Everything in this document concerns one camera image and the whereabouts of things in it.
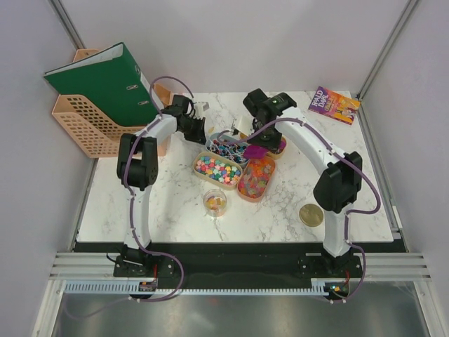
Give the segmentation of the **magenta plastic scoop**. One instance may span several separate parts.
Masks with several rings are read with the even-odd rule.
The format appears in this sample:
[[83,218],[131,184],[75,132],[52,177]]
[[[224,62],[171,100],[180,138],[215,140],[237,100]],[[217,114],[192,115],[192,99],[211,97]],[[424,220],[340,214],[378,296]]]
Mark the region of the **magenta plastic scoop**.
[[249,145],[243,152],[246,159],[262,159],[267,153],[268,149],[257,145]]

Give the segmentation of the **clear glass jar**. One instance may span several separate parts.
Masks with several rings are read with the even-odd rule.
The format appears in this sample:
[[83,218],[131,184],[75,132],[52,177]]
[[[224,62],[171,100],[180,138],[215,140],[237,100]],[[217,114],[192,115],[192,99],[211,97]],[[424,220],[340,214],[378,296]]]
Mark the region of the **clear glass jar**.
[[203,206],[209,216],[218,218],[223,216],[227,209],[227,197],[219,189],[209,190],[203,196]]

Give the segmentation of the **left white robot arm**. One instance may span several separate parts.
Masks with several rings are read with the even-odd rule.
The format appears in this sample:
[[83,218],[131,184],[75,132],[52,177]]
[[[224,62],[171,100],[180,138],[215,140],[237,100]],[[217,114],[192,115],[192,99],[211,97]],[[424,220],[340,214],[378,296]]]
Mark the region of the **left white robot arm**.
[[154,268],[154,259],[145,253],[152,239],[149,233],[149,197],[159,173],[158,145],[176,132],[185,140],[206,143],[205,119],[194,116],[193,101],[174,95],[172,104],[162,109],[141,131],[125,133],[119,142],[116,174],[130,193],[129,230],[124,240],[123,254],[131,254],[130,269],[146,276]]

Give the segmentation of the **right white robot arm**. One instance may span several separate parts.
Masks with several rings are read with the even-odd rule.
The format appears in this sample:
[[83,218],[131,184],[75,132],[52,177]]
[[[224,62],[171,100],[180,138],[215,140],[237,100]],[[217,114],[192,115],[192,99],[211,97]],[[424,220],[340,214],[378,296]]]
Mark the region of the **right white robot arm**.
[[312,163],[319,179],[313,194],[316,203],[325,211],[323,248],[328,253],[321,259],[322,270],[338,276],[347,267],[344,254],[350,250],[344,213],[353,208],[361,189],[362,158],[333,145],[301,112],[287,94],[267,96],[262,89],[251,91],[243,105],[253,117],[255,131],[247,143],[267,150],[277,150],[281,138],[289,139]]

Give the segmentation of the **peach desk organizer box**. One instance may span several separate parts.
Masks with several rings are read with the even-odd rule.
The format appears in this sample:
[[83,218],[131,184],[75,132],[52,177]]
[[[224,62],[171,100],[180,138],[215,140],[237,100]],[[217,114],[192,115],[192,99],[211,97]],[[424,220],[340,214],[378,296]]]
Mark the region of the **peach desk organizer box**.
[[[173,99],[173,93],[169,89],[165,88],[161,84],[154,84],[153,91],[157,96],[157,98],[161,101],[163,107],[167,107],[168,105],[171,104]],[[171,137],[168,136],[160,145],[158,145],[157,153],[159,157],[166,156],[167,152],[170,149],[170,142]]]

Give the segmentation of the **beige candy tray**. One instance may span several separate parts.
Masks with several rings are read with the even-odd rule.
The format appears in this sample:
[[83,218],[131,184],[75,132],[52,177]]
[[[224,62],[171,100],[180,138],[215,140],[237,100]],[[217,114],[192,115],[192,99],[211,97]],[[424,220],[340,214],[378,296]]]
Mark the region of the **beige candy tray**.
[[213,152],[201,152],[192,163],[194,174],[224,190],[233,190],[243,176],[243,169]]

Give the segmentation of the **yellow candy tray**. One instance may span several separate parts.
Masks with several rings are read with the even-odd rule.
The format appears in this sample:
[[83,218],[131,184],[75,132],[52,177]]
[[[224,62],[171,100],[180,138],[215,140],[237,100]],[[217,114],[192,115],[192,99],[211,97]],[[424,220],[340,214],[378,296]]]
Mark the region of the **yellow candy tray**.
[[272,159],[280,157],[287,145],[286,139],[281,137],[281,134],[273,126],[263,126],[249,136],[244,134],[238,136],[243,143],[268,149],[269,151],[264,157],[268,156]]

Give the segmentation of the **blue lollipop tray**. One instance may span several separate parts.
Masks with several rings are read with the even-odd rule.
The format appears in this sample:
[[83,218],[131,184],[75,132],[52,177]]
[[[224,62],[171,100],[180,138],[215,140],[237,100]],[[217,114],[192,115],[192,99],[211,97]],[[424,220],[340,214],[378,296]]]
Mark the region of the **blue lollipop tray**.
[[221,136],[222,141],[218,141],[217,136],[218,133],[214,133],[207,139],[206,150],[233,161],[244,169],[249,162],[249,160],[244,157],[244,152],[249,144],[238,143],[231,145],[232,142],[236,141],[235,138],[223,135]]

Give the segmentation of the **Roald Dahl paperback book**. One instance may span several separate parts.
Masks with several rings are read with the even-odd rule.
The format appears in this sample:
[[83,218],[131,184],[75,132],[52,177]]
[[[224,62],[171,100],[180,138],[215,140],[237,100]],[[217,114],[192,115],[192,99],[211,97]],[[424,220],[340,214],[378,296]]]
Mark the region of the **Roald Dahl paperback book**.
[[311,99],[308,110],[352,125],[360,105],[358,100],[319,86]]

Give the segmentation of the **pink gummy star tray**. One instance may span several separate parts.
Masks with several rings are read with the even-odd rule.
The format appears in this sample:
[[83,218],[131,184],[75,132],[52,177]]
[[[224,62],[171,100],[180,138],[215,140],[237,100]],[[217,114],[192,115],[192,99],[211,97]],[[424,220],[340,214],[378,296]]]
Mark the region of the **pink gummy star tray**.
[[250,159],[237,185],[238,195],[249,202],[259,202],[264,196],[276,169],[268,156]]

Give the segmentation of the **peach mesh file basket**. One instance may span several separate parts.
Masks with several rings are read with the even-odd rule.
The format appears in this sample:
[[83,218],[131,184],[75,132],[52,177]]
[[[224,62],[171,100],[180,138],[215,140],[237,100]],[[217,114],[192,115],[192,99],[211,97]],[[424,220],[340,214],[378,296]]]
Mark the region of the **peach mesh file basket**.
[[[76,61],[93,54],[95,53],[91,51],[78,51],[79,59]],[[52,115],[90,158],[115,157],[118,154],[120,137],[144,127],[120,126],[89,99],[78,94],[59,94]]]

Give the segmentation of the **gold jar lid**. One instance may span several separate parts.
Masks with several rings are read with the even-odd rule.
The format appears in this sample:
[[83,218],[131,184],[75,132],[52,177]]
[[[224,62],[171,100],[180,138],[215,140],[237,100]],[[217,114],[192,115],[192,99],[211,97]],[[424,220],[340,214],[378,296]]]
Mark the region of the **gold jar lid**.
[[305,204],[299,211],[300,220],[308,227],[319,226],[324,219],[322,209],[316,204]]

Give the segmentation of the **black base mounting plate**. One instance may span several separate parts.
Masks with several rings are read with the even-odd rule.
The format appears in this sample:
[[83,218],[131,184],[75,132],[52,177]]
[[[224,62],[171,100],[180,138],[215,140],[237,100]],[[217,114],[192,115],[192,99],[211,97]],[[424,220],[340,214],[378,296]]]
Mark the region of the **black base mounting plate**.
[[340,258],[320,243],[153,243],[155,256],[118,242],[78,243],[77,253],[101,253],[115,277],[155,277],[162,289],[263,290],[306,288],[313,279],[358,279],[360,252]]

